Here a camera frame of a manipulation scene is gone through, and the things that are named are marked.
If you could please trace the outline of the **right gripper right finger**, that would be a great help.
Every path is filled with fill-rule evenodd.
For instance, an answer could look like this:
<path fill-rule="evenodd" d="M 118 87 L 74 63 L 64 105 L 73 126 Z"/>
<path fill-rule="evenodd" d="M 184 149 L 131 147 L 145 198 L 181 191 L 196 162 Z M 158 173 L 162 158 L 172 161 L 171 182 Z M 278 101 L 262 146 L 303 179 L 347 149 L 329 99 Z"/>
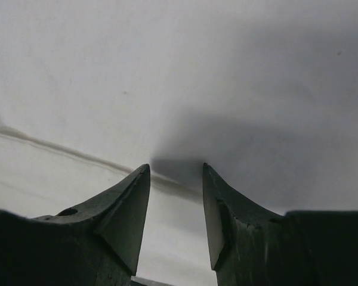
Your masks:
<path fill-rule="evenodd" d="M 358 285 L 358 211 L 281 216 L 202 169 L 211 268 L 218 285 Z"/>

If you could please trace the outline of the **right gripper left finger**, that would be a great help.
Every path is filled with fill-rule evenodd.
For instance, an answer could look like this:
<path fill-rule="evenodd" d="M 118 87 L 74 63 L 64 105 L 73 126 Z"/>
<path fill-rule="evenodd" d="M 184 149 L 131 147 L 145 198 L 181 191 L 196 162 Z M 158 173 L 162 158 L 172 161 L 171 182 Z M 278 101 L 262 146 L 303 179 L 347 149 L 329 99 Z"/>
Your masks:
<path fill-rule="evenodd" d="M 55 216 L 0 210 L 0 285 L 129 285 L 136 274 L 150 167 Z"/>

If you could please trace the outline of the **cream white t shirt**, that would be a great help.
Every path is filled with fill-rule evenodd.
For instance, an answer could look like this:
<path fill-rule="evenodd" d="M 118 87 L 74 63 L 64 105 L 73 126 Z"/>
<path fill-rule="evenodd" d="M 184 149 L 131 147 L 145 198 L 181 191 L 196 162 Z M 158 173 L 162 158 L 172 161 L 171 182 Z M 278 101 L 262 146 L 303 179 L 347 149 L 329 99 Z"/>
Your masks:
<path fill-rule="evenodd" d="M 142 164 L 137 275 L 215 285 L 202 165 L 278 214 L 358 210 L 358 1 L 0 1 L 0 209 Z"/>

